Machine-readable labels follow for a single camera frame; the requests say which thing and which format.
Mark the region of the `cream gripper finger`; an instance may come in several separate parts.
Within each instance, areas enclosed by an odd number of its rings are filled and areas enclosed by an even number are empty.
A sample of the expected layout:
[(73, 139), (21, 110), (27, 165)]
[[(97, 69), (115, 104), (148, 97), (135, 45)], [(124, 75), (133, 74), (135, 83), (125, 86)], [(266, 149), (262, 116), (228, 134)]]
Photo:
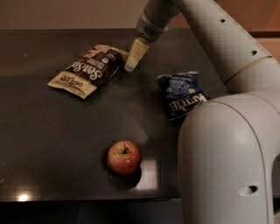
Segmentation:
[(130, 48), (129, 57), (126, 61), (124, 69), (127, 72), (132, 72), (137, 67), (143, 56), (147, 53), (148, 49), (149, 43), (144, 38), (136, 38)]

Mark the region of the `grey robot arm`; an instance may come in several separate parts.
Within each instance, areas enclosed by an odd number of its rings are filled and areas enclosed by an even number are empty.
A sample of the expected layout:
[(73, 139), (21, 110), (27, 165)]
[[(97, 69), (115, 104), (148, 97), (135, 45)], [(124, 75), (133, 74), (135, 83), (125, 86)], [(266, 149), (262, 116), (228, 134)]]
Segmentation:
[(214, 0), (148, 0), (137, 22), (152, 43), (182, 14), (228, 94), (195, 108), (178, 136), (185, 224), (274, 224), (280, 65)]

